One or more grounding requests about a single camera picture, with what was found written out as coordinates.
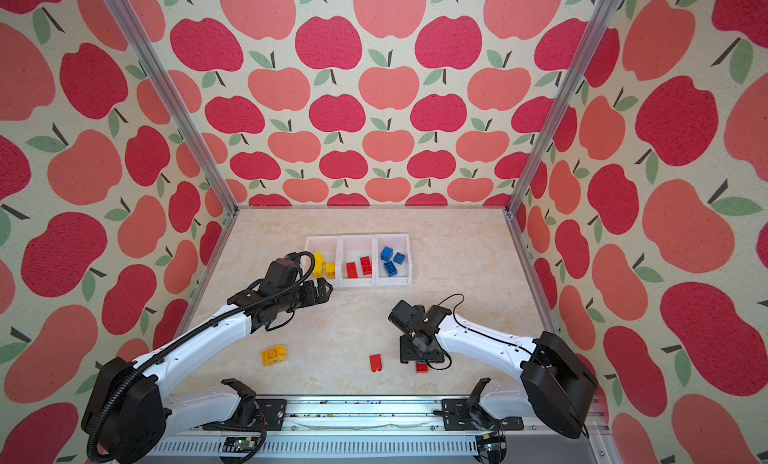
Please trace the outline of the red small lego bottom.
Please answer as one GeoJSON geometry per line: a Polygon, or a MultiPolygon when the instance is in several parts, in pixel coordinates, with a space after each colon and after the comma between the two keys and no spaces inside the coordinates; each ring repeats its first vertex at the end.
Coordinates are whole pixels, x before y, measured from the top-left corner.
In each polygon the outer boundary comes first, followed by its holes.
{"type": "Polygon", "coordinates": [[[370,370],[373,373],[381,372],[383,370],[383,360],[380,354],[372,354],[369,356],[370,370]]]}

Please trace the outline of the yellow double lego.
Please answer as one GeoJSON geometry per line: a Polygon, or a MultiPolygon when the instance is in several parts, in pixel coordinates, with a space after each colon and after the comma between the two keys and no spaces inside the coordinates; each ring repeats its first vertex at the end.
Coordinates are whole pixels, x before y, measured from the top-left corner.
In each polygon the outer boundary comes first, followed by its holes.
{"type": "Polygon", "coordinates": [[[265,367],[273,366],[287,359],[287,350],[284,345],[276,345],[264,350],[261,357],[265,367]]]}

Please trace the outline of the white three-compartment bin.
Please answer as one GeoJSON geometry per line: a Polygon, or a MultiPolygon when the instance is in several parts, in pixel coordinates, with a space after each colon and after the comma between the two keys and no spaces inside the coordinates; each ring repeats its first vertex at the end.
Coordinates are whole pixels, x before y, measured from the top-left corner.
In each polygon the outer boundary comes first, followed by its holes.
{"type": "Polygon", "coordinates": [[[404,286],[413,281],[413,263],[411,259],[410,238],[407,234],[344,234],[326,236],[308,236],[305,240],[305,249],[313,255],[321,252],[325,262],[324,277],[334,287],[381,287],[404,286]],[[393,257],[397,252],[406,256],[402,264],[392,261],[398,271],[394,277],[388,277],[384,269],[384,261],[380,254],[385,246],[393,249],[393,257]],[[362,274],[360,258],[369,256],[372,262],[373,274],[362,274]],[[325,263],[335,263],[335,277],[327,278],[325,275],[325,263]],[[358,277],[349,279],[345,264],[354,262],[357,267],[358,277]]]}

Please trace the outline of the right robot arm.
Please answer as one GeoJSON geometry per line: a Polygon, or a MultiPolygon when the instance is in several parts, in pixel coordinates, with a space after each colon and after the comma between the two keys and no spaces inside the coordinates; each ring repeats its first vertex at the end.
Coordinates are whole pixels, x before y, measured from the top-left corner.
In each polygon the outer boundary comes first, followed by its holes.
{"type": "Polygon", "coordinates": [[[469,321],[456,308],[425,308],[404,300],[394,306],[388,320],[401,332],[403,364],[416,362],[444,371],[459,354],[517,381],[509,385],[479,379],[466,399],[439,412],[446,427],[465,424],[498,430],[507,418],[533,415],[564,437],[588,435],[586,418],[597,380],[558,335],[548,331],[537,338],[505,334],[469,321]]]}

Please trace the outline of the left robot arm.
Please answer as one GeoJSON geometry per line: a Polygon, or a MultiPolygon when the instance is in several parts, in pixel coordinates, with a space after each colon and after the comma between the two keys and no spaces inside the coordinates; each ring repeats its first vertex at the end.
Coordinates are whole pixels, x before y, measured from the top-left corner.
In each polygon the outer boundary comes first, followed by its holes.
{"type": "Polygon", "coordinates": [[[93,463],[134,463],[143,458],[178,423],[179,407],[168,399],[193,371],[235,342],[278,329],[279,314],[327,302],[333,292],[324,278],[311,279],[301,264],[309,251],[272,261],[264,277],[227,299],[211,317],[158,349],[128,361],[116,357],[97,375],[81,428],[93,463]]]}

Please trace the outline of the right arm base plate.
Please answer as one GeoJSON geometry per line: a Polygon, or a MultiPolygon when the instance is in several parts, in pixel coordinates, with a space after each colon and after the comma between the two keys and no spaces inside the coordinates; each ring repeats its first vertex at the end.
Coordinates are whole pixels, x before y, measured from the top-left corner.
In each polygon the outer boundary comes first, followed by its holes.
{"type": "Polygon", "coordinates": [[[521,431],[521,417],[494,418],[479,403],[469,399],[443,399],[433,412],[443,420],[446,431],[521,431]]]}

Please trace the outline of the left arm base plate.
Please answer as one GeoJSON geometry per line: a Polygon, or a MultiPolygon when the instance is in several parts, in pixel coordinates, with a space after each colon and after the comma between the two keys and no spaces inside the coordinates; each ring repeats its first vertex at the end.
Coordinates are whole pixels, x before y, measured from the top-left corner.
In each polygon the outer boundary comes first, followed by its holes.
{"type": "Polygon", "coordinates": [[[280,431],[286,413],[285,399],[256,399],[243,397],[234,414],[227,420],[204,424],[204,430],[220,431],[280,431]]]}

